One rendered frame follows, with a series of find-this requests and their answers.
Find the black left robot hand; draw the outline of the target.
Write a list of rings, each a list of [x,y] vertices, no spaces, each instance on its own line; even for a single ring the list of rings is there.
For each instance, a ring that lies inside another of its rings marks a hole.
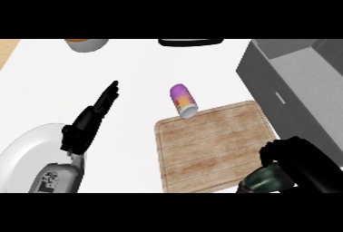
[[[94,105],[88,106],[82,110],[81,114],[74,120],[74,123],[63,126],[60,150],[77,155],[81,155],[87,151],[93,143],[93,138],[100,127],[102,119],[108,114],[112,102],[119,96],[118,89],[118,82],[114,81],[103,90]]]

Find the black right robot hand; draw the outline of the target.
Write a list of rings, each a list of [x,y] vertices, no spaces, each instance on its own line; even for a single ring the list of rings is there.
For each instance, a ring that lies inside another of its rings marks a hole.
[[[267,142],[260,161],[264,167],[275,161],[289,176],[295,187],[286,193],[343,193],[343,170],[306,139],[294,136]]]

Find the dark green eggplant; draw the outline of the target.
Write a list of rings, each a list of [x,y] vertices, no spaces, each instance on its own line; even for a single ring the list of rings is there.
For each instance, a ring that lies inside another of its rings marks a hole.
[[[239,181],[236,193],[270,193],[289,189],[294,186],[294,181],[282,170],[276,162],[267,167],[260,167]]]

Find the wooden cutting board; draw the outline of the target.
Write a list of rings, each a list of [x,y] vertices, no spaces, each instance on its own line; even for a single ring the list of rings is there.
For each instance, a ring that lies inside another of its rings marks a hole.
[[[230,188],[260,167],[258,150],[276,136],[255,101],[244,101],[155,123],[165,193]]]

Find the grey cardboard box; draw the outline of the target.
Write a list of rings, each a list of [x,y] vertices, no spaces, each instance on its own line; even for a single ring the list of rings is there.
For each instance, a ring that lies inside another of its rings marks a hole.
[[[254,39],[235,71],[278,136],[343,167],[343,39]]]

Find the white round plate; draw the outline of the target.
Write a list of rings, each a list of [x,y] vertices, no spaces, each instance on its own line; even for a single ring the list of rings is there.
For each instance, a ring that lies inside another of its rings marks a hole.
[[[65,124],[50,123],[26,131],[0,154],[0,193],[29,193],[38,171],[50,163],[71,162],[60,150]]]

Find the purple and orange can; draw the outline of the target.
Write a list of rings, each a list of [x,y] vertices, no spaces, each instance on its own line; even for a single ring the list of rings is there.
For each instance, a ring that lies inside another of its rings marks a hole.
[[[171,87],[170,97],[179,112],[179,117],[189,119],[196,114],[198,106],[183,84],[179,83]]]

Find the grey cup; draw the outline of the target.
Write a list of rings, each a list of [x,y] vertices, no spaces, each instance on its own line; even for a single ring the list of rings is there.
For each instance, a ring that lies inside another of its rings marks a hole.
[[[69,48],[78,53],[88,53],[99,50],[108,43],[108,39],[65,40]]]

